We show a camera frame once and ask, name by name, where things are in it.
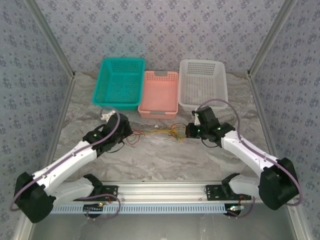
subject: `wall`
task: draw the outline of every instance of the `wall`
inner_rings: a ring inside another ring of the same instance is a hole
[[[279,157],[295,164],[320,239],[320,2],[298,0],[254,77]]]
[[[249,68],[283,0],[37,0],[74,70],[138,57],[178,70],[182,59]]]
[[[23,0],[0,1],[0,239],[11,239],[17,176],[45,161],[69,78]]]

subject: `teal basket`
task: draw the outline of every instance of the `teal basket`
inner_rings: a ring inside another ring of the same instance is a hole
[[[142,58],[105,58],[96,82],[93,104],[137,110],[142,99],[145,65]]]

